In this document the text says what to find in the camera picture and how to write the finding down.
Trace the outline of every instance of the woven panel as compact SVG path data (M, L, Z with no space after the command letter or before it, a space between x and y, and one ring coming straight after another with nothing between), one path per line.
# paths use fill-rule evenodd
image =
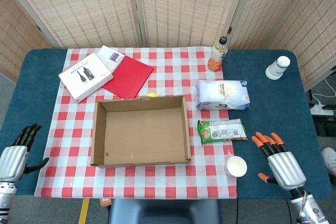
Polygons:
M141 0L147 46L210 46L233 0Z
M336 63L336 0L297 0L269 48L295 53L303 84L331 69Z
M263 46L281 12L292 0L240 0L242 12L235 13L237 24L229 36L229 48L257 49Z
M130 0L27 0L64 48L138 47Z
M51 45L15 0L0 2L0 71L16 81L27 52Z

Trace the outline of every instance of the red folder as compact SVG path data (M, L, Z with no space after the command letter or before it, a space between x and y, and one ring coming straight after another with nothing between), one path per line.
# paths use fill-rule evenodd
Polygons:
M133 99L153 71L153 67L125 56L103 88L124 99Z

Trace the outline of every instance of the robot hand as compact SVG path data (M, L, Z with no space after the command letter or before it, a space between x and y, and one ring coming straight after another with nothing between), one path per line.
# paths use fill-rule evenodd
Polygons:
M13 143L4 149L0 157L0 223L7 223L7 215L16 194L14 184L23 174L31 173L46 165L45 158L39 165L27 167L27 160L36 133L41 128L37 123L21 130Z
M328 224L313 196L304 190L306 177L292 152L287 150L276 133L271 135L273 138L256 132L256 136L252 137L253 142L265 155L274 174L274 177L269 177L259 173L259 178L266 183L278 184L282 189L290 191L290 201L299 212L297 223Z

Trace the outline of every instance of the black chair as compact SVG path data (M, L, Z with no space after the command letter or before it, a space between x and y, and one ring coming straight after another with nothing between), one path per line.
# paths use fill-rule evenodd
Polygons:
M114 199L108 224L221 224L219 200Z

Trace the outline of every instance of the gray carpet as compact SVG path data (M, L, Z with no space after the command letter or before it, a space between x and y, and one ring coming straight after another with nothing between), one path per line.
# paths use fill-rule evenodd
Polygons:
M330 84L336 87L336 78L328 78ZM0 75L0 125L6 113L9 100L14 89L13 83ZM331 95L330 88L322 82L313 88L313 92ZM336 99L321 98L323 104L336 104ZM336 150L336 138L320 137L321 148L332 147ZM329 220L336 223L336 186L332 186L329 197L318 200L318 203ZM9 213L9 224L25 223L78 223L81 199L34 198L33 196L18 196ZM297 212L290 206L292 223L295 223ZM223 223L236 223L237 200L221 200ZM107 223L108 212L101 207L99 200L91 199L86 223ZM239 224L277 223L289 224L289 211L285 200L240 199L238 208Z

